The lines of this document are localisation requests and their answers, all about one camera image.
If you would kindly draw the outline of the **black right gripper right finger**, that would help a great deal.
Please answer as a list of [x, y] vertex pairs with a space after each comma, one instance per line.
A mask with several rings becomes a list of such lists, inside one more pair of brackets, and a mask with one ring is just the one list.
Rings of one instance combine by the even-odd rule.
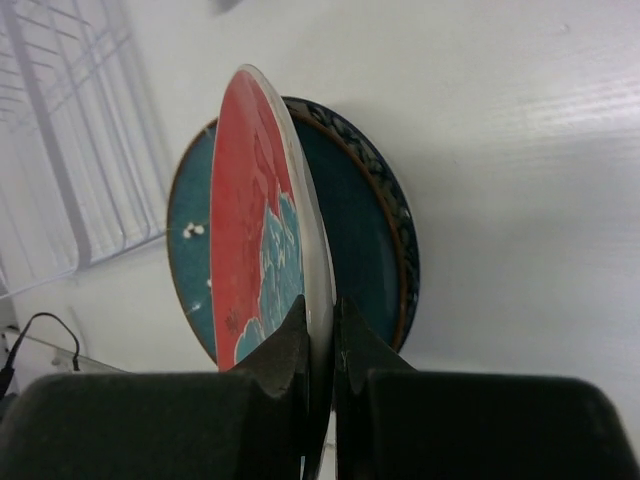
[[334, 313], [341, 479], [635, 479], [612, 402], [566, 377], [420, 371], [367, 325]]

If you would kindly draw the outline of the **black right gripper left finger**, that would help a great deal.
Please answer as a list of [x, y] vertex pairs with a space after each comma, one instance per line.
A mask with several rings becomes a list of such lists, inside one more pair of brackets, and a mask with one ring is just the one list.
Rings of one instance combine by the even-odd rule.
[[231, 370], [59, 374], [1, 424], [5, 479], [314, 479], [305, 300]]

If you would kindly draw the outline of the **teal blossom plate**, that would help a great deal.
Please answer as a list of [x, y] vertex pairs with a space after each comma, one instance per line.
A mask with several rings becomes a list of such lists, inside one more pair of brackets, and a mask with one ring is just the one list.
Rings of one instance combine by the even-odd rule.
[[[316, 183], [319, 206], [334, 260], [340, 295], [351, 298], [370, 328], [399, 350], [408, 312], [402, 293], [395, 230], [346, 143], [300, 113], [293, 122]], [[187, 147], [173, 178], [167, 211], [167, 251], [171, 277], [182, 310], [210, 358], [216, 356], [209, 273], [210, 180], [215, 122]]]

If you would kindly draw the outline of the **red teal floral plate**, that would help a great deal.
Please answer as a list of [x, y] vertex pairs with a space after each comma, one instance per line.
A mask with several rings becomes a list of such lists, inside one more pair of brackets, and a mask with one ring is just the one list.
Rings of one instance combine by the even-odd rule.
[[335, 300], [309, 167], [284, 100], [252, 65], [229, 81], [212, 159], [210, 274], [217, 365], [229, 370], [282, 324], [298, 296], [321, 366]]

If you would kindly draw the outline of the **blue white floral plate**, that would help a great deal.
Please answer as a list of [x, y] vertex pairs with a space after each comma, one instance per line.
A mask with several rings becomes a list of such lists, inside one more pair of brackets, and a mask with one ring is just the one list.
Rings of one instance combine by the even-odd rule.
[[341, 296], [391, 348], [404, 346], [418, 306], [420, 257], [406, 195], [384, 156], [353, 123], [287, 96], [315, 182]]

